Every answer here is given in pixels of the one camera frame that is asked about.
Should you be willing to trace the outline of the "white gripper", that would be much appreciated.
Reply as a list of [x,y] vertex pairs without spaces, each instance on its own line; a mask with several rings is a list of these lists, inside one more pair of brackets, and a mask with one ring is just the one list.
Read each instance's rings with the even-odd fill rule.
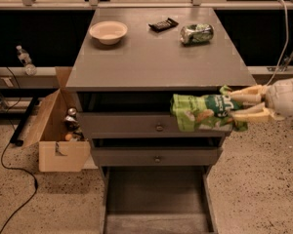
[[[266,104],[261,102],[265,95]],[[273,119],[274,113],[293,119],[293,78],[278,80],[269,88],[267,85],[256,85],[233,91],[230,92],[230,97],[236,101],[245,102],[240,109],[232,110],[229,113],[229,116],[235,121],[269,122]]]

